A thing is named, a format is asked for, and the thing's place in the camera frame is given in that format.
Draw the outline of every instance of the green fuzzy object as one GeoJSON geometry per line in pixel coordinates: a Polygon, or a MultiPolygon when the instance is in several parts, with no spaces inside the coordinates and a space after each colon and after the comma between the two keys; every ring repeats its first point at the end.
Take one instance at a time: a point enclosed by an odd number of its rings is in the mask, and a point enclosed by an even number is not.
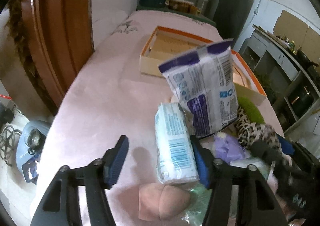
{"type": "Polygon", "coordinates": [[[239,106],[244,109],[250,122],[265,124],[263,116],[261,115],[259,109],[246,97],[238,97],[239,106]]]}

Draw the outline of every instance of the dark gray refrigerator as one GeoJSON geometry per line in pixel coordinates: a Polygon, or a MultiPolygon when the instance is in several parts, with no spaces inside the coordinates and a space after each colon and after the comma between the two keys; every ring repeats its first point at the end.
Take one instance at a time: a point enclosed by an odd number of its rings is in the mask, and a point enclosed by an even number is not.
{"type": "Polygon", "coordinates": [[[204,16],[217,24],[223,39],[238,38],[248,17],[249,0],[209,0],[204,16]]]}

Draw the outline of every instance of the leopard print fabric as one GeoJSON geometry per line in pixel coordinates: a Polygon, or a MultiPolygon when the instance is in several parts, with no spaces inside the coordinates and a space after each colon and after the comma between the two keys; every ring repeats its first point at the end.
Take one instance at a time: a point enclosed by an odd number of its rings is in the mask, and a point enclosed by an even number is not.
{"type": "Polygon", "coordinates": [[[239,106],[237,111],[239,120],[235,124],[238,141],[246,149],[257,140],[265,141],[273,149],[282,152],[279,139],[272,126],[266,124],[251,123],[244,109],[239,106]]]}

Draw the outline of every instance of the floor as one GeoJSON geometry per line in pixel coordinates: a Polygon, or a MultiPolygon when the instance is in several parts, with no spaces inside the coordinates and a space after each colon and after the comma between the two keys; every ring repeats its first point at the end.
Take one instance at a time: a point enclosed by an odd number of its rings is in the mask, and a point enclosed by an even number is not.
{"type": "MultiPolygon", "coordinates": [[[[15,109],[13,112],[11,125],[22,131],[29,120],[18,110],[15,109]]],[[[31,223],[29,207],[36,194],[36,186],[24,181],[15,163],[15,152],[10,157],[9,163],[12,167],[0,159],[0,200],[17,226],[29,226],[31,223]]]]}

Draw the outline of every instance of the wok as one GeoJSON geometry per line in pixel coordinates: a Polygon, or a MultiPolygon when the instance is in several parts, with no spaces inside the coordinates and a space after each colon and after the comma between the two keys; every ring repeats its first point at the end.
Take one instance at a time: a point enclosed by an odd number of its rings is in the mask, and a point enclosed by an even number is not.
{"type": "Polygon", "coordinates": [[[316,66],[319,67],[318,63],[312,62],[309,60],[309,58],[303,53],[302,50],[297,50],[297,58],[301,66],[307,70],[310,66],[316,66]]]}

